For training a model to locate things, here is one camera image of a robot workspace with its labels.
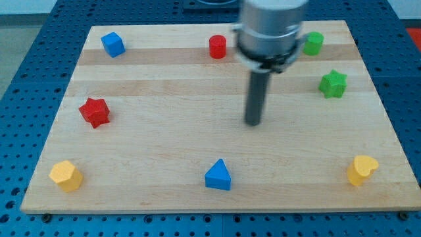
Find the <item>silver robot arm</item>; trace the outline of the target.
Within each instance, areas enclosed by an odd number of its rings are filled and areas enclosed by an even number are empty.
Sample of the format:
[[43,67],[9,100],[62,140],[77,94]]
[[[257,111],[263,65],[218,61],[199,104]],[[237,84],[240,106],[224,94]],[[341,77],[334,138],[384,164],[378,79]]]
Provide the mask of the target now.
[[282,73],[302,52],[308,0],[244,0],[232,26],[238,59],[252,72]]

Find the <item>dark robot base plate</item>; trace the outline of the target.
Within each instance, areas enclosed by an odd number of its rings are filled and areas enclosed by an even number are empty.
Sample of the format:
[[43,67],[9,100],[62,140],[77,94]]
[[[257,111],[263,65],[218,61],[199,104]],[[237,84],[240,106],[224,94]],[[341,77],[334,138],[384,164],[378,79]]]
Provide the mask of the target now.
[[182,0],[183,13],[206,12],[237,12],[240,0]]

